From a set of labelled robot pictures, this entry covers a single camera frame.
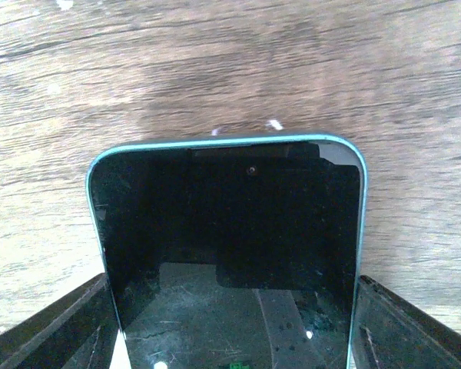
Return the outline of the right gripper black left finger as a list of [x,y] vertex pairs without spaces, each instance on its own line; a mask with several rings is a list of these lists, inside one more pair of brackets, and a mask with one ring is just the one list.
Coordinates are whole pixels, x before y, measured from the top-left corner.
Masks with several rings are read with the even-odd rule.
[[0,334],[0,368],[109,368],[117,335],[101,273]]

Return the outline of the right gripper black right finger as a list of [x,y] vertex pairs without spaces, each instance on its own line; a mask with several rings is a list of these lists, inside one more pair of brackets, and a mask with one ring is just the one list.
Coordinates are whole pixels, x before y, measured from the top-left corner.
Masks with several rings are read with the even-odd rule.
[[366,275],[351,347],[358,368],[461,368],[461,334]]

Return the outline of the teal-edged smartphone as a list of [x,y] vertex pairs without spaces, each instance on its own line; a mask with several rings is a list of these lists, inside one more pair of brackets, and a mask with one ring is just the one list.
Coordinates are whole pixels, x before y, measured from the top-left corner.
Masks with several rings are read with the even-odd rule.
[[349,367],[366,183],[328,134],[100,154],[86,190],[130,367]]

